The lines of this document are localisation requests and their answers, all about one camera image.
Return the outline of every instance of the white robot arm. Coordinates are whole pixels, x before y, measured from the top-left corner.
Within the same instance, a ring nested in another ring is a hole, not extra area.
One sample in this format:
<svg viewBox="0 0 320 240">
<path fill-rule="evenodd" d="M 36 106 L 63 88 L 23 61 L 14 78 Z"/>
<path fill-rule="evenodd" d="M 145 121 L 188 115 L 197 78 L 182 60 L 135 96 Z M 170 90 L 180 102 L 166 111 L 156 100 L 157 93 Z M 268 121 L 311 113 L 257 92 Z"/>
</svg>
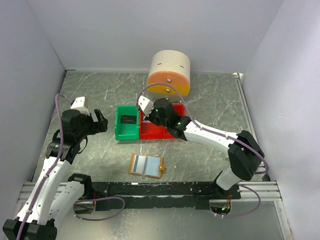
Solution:
<svg viewBox="0 0 320 240">
<path fill-rule="evenodd" d="M 80 143 L 83 140 L 88 141 L 88 135 L 106 132 L 108 129 L 108 120 L 103 117 L 101 111 L 99 109 L 94 110 L 98 119 L 94 122 L 87 107 L 87 99 L 84 96 L 77 97 L 70 109 L 62 113 L 63 146 L 60 146 L 58 130 L 47 147 L 41 174 L 29 199 L 17 214 L 15 220 L 7 219 L 3 225 L 3 231 L 9 240 L 17 239 L 21 224 L 23 224 L 21 240 L 56 239 L 57 227 L 75 202 L 81 198 L 92 198 L 91 177 L 75 173 L 69 177 L 65 188 L 55 199 L 63 177 L 71 168 L 75 156 L 81 153 Z M 57 161 L 60 147 L 62 148 L 62 154 Z M 46 175 L 52 166 L 54 168 L 49 175 Z M 34 199 L 35 203 L 30 209 L 30 203 Z"/>
<path fill-rule="evenodd" d="M 152 102 L 140 96 L 138 106 L 143 111 L 146 120 L 157 126 L 165 127 L 175 138 L 202 143 L 228 155 L 230 167 L 222 171 L 215 179 L 215 183 L 223 191 L 229 190 L 241 180 L 250 181 L 261 163 L 257 155 L 243 148 L 233 139 L 244 142 L 264 157 L 264 153 L 248 131 L 227 132 L 197 121 L 193 122 L 188 116 L 179 116 L 173 105 L 165 98 Z"/>
</svg>

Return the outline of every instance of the white arm segment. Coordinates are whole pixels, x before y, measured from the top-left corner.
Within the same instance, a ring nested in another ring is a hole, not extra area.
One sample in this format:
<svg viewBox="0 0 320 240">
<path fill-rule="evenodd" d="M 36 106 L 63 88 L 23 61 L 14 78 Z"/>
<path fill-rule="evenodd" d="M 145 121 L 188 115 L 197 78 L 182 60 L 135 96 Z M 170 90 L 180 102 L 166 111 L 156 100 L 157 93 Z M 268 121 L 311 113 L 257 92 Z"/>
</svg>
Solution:
<svg viewBox="0 0 320 240">
<path fill-rule="evenodd" d="M 138 104 L 144 115 L 147 117 L 151 113 L 152 109 L 154 109 L 154 102 L 144 96 L 139 97 Z"/>
<path fill-rule="evenodd" d="M 222 131 L 210 126 L 203 125 L 202 123 L 196 121 L 201 127 L 213 130 L 218 133 L 222 133 L 224 135 L 228 135 L 234 138 L 237 138 L 237 134 L 235 132 L 227 132 Z M 225 137 L 213 134 L 211 132 L 201 130 L 197 127 L 192 121 L 186 126 L 184 131 L 184 136 L 188 141 L 194 141 L 197 143 L 205 144 L 207 146 L 218 149 L 222 153 L 228 155 L 229 145 L 233 144 L 235 141 L 226 139 Z"/>
<path fill-rule="evenodd" d="M 31 200 L 34 198 L 36 190 L 42 180 L 44 174 L 48 171 L 48 169 L 55 162 L 56 157 L 49 157 L 44 160 L 42 172 L 36 181 L 36 184 L 33 188 L 33 191 L 28 198 L 28 201 L 23 206 L 21 211 L 18 213 L 17 217 L 19 217 L 22 221 L 26 215 L 26 211 L 29 208 L 29 204 Z M 58 187 L 61 183 L 62 178 L 65 176 L 66 172 L 71 168 L 71 165 L 68 161 L 59 161 L 57 165 L 52 170 L 51 174 L 48 178 L 45 179 L 44 185 L 40 191 L 40 194 L 32 208 L 32 213 L 27 219 L 27 223 L 31 223 L 33 220 L 37 220 L 37 224 L 46 225 L 49 219 L 49 211 L 51 204 L 55 198 Z"/>
<path fill-rule="evenodd" d="M 216 180 L 216 184 L 223 190 L 229 190 L 233 185 L 240 182 L 242 179 L 237 177 L 231 167 L 224 170 Z"/>
<path fill-rule="evenodd" d="M 228 135 L 234 138 L 238 138 L 235 132 L 227 132 L 222 131 L 213 127 L 209 127 L 206 125 L 201 124 L 200 122 L 196 121 L 202 128 L 206 128 L 209 130 L 213 130 L 215 132 Z M 194 141 L 198 143 L 202 143 L 218 149 L 222 153 L 228 155 L 229 145 L 233 144 L 235 141 L 227 139 L 226 137 L 216 135 L 214 133 L 201 130 L 197 127 L 192 121 L 186 126 L 186 130 L 184 131 L 184 136 L 188 141 Z M 229 190 L 233 185 L 240 182 L 242 179 L 237 177 L 230 167 L 224 170 L 220 176 L 217 178 L 216 183 L 217 185 L 222 188 L 223 190 Z"/>
<path fill-rule="evenodd" d="M 79 110 L 80 113 L 89 116 L 89 110 L 88 110 L 88 99 L 85 96 L 77 97 L 73 104 L 71 105 L 70 109 L 76 109 Z"/>
<path fill-rule="evenodd" d="M 53 201 L 49 213 L 49 218 L 54 219 L 54 226 L 58 228 L 73 207 L 75 202 L 83 196 L 85 186 L 78 181 L 69 181 L 61 194 Z"/>
</svg>

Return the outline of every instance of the cylindrical object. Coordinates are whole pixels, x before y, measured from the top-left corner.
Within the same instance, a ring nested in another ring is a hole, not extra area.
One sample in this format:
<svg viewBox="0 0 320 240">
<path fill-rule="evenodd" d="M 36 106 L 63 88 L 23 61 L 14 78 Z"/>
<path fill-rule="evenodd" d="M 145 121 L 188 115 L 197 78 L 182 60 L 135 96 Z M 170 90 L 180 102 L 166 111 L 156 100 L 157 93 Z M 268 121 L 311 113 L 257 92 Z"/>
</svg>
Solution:
<svg viewBox="0 0 320 240">
<path fill-rule="evenodd" d="M 151 62 L 151 68 L 146 84 L 167 83 L 175 87 L 182 96 L 190 91 L 190 60 L 182 52 L 163 50 L 156 53 Z M 154 99 L 169 98 L 171 102 L 180 100 L 173 89 L 164 85 L 148 88 Z"/>
</svg>

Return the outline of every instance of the gray marble surface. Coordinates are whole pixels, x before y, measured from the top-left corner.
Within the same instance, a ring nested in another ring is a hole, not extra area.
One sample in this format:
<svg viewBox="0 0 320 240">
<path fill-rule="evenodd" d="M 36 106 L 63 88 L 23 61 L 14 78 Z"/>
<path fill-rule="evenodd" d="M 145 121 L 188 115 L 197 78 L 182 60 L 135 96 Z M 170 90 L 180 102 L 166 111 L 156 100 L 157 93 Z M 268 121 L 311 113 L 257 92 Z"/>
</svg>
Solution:
<svg viewBox="0 0 320 240">
<path fill-rule="evenodd" d="M 147 73 L 67 72 L 61 93 L 71 99 L 87 97 L 89 111 L 93 113 L 95 108 L 100 108 L 109 124 L 107 132 L 88 137 L 86 149 L 76 156 L 63 182 L 72 173 L 90 175 L 94 182 L 213 181 L 220 171 L 230 165 L 225 154 L 196 142 L 180 139 L 115 140 L 116 106 L 135 104 L 137 93 L 147 78 Z M 191 90 L 186 100 L 196 120 L 228 132 L 248 129 L 238 87 L 231 74 L 192 74 L 190 83 Z M 70 107 L 63 99 L 59 104 L 61 111 Z M 58 128 L 54 111 L 34 181 L 41 172 L 47 145 Z M 160 179 L 128 174 L 133 153 L 162 156 L 166 171 Z M 261 181 L 261 177 L 255 176 L 254 180 Z"/>
<path fill-rule="evenodd" d="M 256 202 L 233 202 L 232 214 L 252 210 Z M 94 212 L 105 218 L 117 210 Z M 273 202 L 263 201 L 253 214 L 240 218 L 213 217 L 194 208 L 125 209 L 107 221 L 81 221 L 69 211 L 56 240 L 284 240 Z"/>
</svg>

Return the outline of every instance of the marble floor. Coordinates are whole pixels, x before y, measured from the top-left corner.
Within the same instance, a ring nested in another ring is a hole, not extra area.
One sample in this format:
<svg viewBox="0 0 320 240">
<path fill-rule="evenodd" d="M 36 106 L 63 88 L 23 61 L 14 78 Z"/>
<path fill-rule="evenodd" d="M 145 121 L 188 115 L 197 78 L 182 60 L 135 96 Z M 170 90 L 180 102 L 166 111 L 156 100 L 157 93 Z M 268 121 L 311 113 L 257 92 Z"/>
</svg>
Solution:
<svg viewBox="0 0 320 240">
<path fill-rule="evenodd" d="M 142 90 L 147 78 L 147 73 L 67 72 L 61 93 L 71 99 L 87 97 L 89 111 L 93 113 L 95 108 L 101 109 L 109 124 L 107 132 L 88 137 L 86 149 L 76 156 L 63 182 L 72 173 L 90 175 L 94 182 L 213 181 L 219 172 L 229 166 L 226 155 L 201 143 L 180 139 L 115 140 L 116 106 L 135 104 L 137 93 Z M 186 100 L 197 121 L 228 132 L 249 129 L 238 85 L 231 74 L 192 74 L 190 82 L 191 90 Z M 59 104 L 61 111 L 70 107 L 63 99 Z M 34 181 L 40 175 L 47 145 L 58 128 L 54 111 Z M 133 153 L 163 157 L 166 171 L 160 179 L 128 174 Z M 261 176 L 257 175 L 253 180 L 261 181 Z"/>
</svg>

